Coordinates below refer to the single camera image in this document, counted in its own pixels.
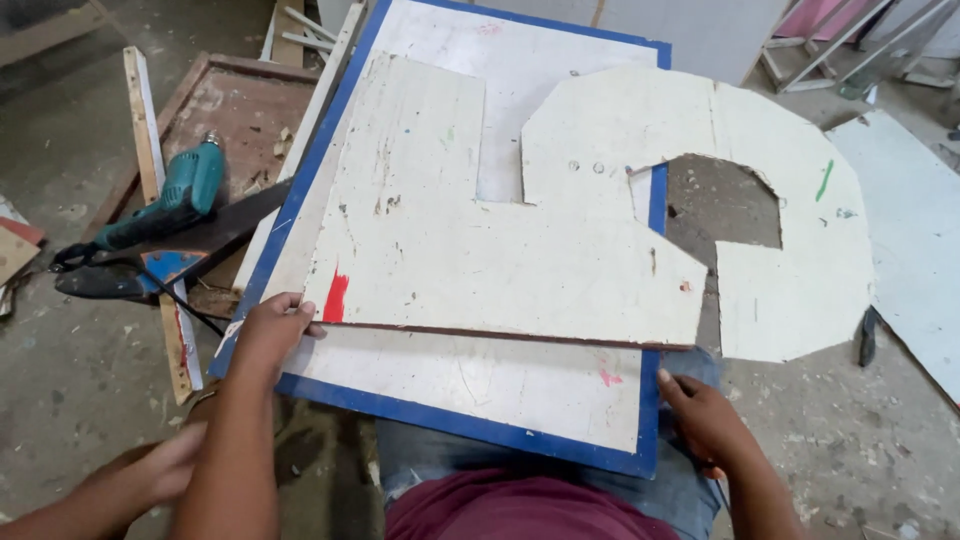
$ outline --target maroon shirt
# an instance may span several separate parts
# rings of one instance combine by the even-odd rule
[[[666,522],[613,495],[502,469],[418,484],[387,512],[387,540],[590,538],[680,540]]]

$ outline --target green paint mark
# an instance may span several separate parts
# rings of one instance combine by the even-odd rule
[[[827,191],[827,180],[830,179],[830,171],[833,170],[833,160],[830,160],[830,163],[827,163],[827,174],[824,175],[824,182],[820,184],[820,191],[817,191],[817,202],[820,202],[820,198],[824,196],[824,191]]]

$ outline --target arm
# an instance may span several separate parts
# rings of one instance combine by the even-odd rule
[[[0,526],[0,537],[122,537],[147,510],[183,492],[190,481],[190,460],[200,448],[204,431],[205,425],[191,426],[163,444],[120,455],[63,499]]]
[[[727,474],[737,540],[805,540],[789,490],[730,402],[715,388],[663,369],[657,382],[694,453]]]
[[[310,324],[313,303],[287,313],[299,303],[299,294],[281,293],[247,315],[170,538],[279,537],[273,386],[304,332],[323,333]]]

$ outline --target blue board edge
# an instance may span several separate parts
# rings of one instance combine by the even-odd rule
[[[653,41],[644,37],[620,34],[607,30],[583,27],[560,21],[543,19],[529,15],[504,12],[472,4],[461,4],[449,0],[414,0],[440,8],[461,12],[474,12],[523,24],[541,26],[584,36],[599,37],[651,47],[657,50],[657,67],[670,69],[671,45],[662,41]],[[250,309],[256,306],[267,282],[274,271],[276,260],[286,242],[287,234],[293,225],[303,198],[309,190],[313,178],[320,168],[333,133],[339,124],[353,92],[360,72],[373,46],[392,0],[380,0],[363,34],[359,37],[353,57],[344,72],[340,86],[330,102],[323,121],[317,128],[313,143],[300,165],[293,180],[290,194],[280,209],[275,227],[270,232],[260,259],[254,267],[250,282],[233,316],[233,323],[247,317]],[[648,225],[654,231],[664,234],[666,225],[666,172],[667,165],[662,163],[653,168],[650,188],[650,212]],[[214,377],[227,374],[230,357],[236,345],[236,335],[228,338],[214,356],[208,373]],[[552,455],[578,463],[584,463],[600,469],[614,471],[624,475],[652,478],[656,468],[657,421],[660,392],[657,387],[657,369],[660,367],[660,352],[644,351],[640,368],[640,412],[637,423],[636,452],[628,453],[611,448],[591,445],[581,441],[566,439],[540,431],[527,430],[483,420],[470,415],[445,409],[421,405],[414,402],[389,398],[370,392],[347,388],[337,384],[313,380],[298,375],[284,373],[276,385],[276,391],[299,398],[364,412],[374,416],[398,420],[434,430],[446,431],[465,437],[481,439],[517,448],[536,454]]]

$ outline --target jeans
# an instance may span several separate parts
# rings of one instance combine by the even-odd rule
[[[720,369],[703,349],[664,353],[661,358],[667,371],[719,387]],[[665,521],[683,540],[708,540],[722,501],[716,483],[671,444],[677,444],[677,435],[669,405],[660,409],[657,471],[649,480],[391,420],[376,421],[376,437],[387,506],[425,480],[459,471],[517,467],[531,476],[543,474],[606,491]]]

